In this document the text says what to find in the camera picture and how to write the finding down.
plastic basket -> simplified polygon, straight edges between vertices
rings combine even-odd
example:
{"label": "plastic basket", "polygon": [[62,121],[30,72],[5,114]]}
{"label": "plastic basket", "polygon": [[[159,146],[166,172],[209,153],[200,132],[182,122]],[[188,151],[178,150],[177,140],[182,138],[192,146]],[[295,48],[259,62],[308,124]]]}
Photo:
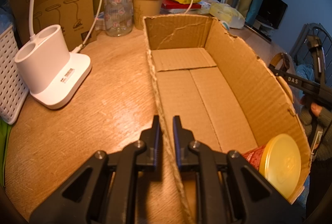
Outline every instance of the plastic basket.
{"label": "plastic basket", "polygon": [[15,123],[29,92],[14,62],[17,52],[11,25],[0,35],[0,116],[8,124]]}

red book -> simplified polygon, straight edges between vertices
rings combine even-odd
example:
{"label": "red book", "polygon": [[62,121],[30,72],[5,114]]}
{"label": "red book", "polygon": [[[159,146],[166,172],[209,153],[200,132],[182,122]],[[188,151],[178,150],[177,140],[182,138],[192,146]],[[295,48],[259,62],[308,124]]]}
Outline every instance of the red book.
{"label": "red book", "polygon": [[[163,0],[161,8],[163,9],[187,9],[189,4],[180,4],[173,0]],[[200,9],[200,4],[193,4],[190,9]]]}

container with yellow lid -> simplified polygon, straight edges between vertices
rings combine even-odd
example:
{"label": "container with yellow lid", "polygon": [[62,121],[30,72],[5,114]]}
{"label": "container with yellow lid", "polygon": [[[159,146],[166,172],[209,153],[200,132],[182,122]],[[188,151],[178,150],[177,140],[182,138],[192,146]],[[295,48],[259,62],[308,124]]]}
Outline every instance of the container with yellow lid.
{"label": "container with yellow lid", "polygon": [[243,154],[283,196],[289,198],[295,190],[301,171],[301,156],[294,139],[280,134],[266,145]]}

table surface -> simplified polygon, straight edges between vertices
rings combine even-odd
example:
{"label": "table surface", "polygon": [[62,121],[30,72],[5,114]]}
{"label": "table surface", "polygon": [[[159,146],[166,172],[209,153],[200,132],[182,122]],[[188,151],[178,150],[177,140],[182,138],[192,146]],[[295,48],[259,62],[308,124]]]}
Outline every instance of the table surface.
{"label": "table surface", "polygon": [[[248,29],[234,30],[264,60],[273,46]],[[49,110],[27,97],[9,139],[6,193],[29,219],[32,211],[95,151],[121,150],[149,128],[157,113],[144,35],[100,32],[82,53],[92,70],[64,108]],[[170,165],[138,179],[137,223],[184,223]]]}

open cardboard box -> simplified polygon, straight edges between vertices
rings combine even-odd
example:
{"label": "open cardboard box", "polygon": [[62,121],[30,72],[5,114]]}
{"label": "open cardboard box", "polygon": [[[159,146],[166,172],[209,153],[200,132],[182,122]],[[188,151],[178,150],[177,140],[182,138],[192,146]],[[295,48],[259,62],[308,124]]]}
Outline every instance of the open cardboard box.
{"label": "open cardboard box", "polygon": [[176,166],[175,115],[195,139],[222,152],[245,153],[289,134],[301,153],[300,179],[288,199],[294,202],[309,174],[310,149],[286,82],[215,18],[145,17],[144,32],[164,147],[187,221],[195,217],[195,182],[190,176],[181,178]]}

